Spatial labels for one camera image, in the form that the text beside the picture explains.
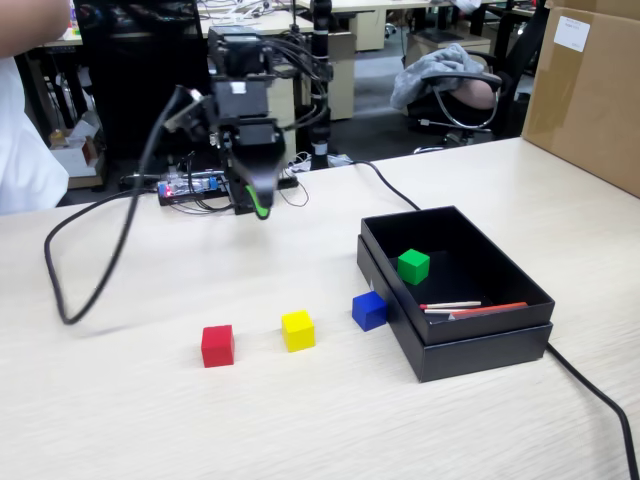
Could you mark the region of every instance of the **metal pole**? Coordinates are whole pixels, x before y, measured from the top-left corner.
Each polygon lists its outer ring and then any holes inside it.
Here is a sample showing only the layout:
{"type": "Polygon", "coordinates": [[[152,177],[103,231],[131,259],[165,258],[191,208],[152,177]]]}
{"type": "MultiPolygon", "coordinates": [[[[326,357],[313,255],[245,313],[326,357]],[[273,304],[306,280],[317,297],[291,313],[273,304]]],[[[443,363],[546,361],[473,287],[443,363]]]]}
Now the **metal pole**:
{"type": "MultiPolygon", "coordinates": [[[[320,60],[321,63],[329,63],[329,22],[331,20],[331,0],[315,0],[312,3],[313,9],[313,35],[311,36],[311,54],[320,60]]],[[[324,91],[329,92],[329,84],[323,82],[324,91]]],[[[311,85],[311,106],[317,110],[322,109],[324,102],[328,98],[323,98],[318,88],[311,85]]],[[[311,125],[309,139],[313,151],[311,152],[311,170],[327,168],[329,162],[327,154],[329,150],[329,136],[331,134],[331,111],[327,109],[326,114],[316,123],[311,125]]]]}

